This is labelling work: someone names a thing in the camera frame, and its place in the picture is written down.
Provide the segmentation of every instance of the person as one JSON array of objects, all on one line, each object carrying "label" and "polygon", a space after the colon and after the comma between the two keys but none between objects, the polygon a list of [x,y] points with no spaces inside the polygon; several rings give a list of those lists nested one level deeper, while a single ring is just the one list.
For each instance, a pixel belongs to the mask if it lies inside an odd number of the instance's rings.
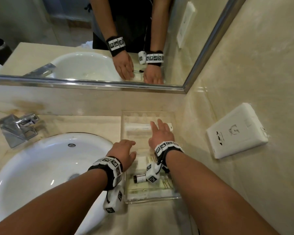
[{"label": "person", "polygon": [[[171,0],[90,0],[90,4],[94,13],[93,49],[110,50],[107,40],[123,37],[126,50],[112,58],[123,80],[134,77],[133,62],[128,52],[163,53]],[[159,64],[147,65],[144,82],[163,84]]]},{"label": "person", "polygon": [[[169,126],[151,122],[149,146],[154,149],[164,141],[175,141]],[[136,158],[130,152],[134,141],[121,140],[107,156],[114,156],[126,171]],[[189,213],[205,235],[278,235],[234,189],[201,162],[171,150],[166,165]],[[59,235],[74,234],[91,205],[107,185],[107,174],[92,169],[33,199],[0,222],[0,234]]]}]

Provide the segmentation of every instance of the white sink basin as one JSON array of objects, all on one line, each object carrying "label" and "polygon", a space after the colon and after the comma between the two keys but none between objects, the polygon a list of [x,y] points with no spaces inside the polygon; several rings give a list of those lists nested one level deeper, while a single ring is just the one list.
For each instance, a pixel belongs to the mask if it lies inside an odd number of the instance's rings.
[{"label": "white sink basin", "polygon": [[92,52],[62,55],[51,62],[57,68],[48,77],[58,79],[122,81],[112,58]]},{"label": "white sink basin", "polygon": [[[0,172],[0,221],[35,197],[88,170],[112,143],[94,134],[66,133],[42,139],[16,154]],[[105,217],[102,192],[76,234]]]}]

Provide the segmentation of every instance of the beige countertop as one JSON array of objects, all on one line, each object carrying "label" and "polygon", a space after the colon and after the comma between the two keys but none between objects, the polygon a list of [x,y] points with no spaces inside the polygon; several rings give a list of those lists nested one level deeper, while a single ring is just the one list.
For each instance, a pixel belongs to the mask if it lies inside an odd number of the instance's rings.
[{"label": "beige countertop", "polygon": [[[108,50],[37,43],[20,43],[1,68],[0,74],[23,76],[47,63],[50,63],[61,55],[74,52],[94,52],[112,57]],[[134,70],[139,71],[144,68],[144,65],[139,64],[138,54],[129,53],[129,55],[132,58]],[[135,73],[133,81],[143,81],[142,74]]]},{"label": "beige countertop", "polygon": [[[0,170],[17,152],[34,142],[56,134],[85,132],[97,134],[111,142],[120,141],[119,116],[52,116],[40,115],[38,135],[10,149],[0,130]],[[90,234],[186,234],[191,235],[191,222],[181,200],[128,205],[126,212],[107,216]]]}]

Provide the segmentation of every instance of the wall outlet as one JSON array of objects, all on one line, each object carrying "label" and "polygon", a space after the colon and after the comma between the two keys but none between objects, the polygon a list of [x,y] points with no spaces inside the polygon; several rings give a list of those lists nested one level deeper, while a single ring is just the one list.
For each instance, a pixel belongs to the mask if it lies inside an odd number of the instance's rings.
[{"label": "wall outlet", "polygon": [[265,129],[248,103],[242,103],[216,122],[207,134],[217,159],[268,142]]},{"label": "wall outlet", "polygon": [[192,26],[192,22],[194,20],[195,14],[196,14],[196,8],[189,1],[186,5],[186,9],[183,15],[180,29],[176,37],[179,48],[182,48],[185,43],[185,36],[187,35],[187,33],[190,30],[190,27]]}]

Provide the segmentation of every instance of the chrome faucet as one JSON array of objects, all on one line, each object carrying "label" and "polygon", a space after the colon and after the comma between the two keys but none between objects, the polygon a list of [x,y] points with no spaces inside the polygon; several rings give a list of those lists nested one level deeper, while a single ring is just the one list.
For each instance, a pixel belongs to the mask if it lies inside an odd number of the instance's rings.
[{"label": "chrome faucet", "polygon": [[56,66],[54,66],[52,63],[47,63],[46,65],[25,74],[23,77],[46,77],[53,73],[55,68]]},{"label": "chrome faucet", "polygon": [[0,119],[0,129],[6,138],[10,148],[14,148],[19,144],[37,135],[33,126],[39,121],[39,117],[35,114],[28,114],[21,118],[15,115],[8,115]]}]

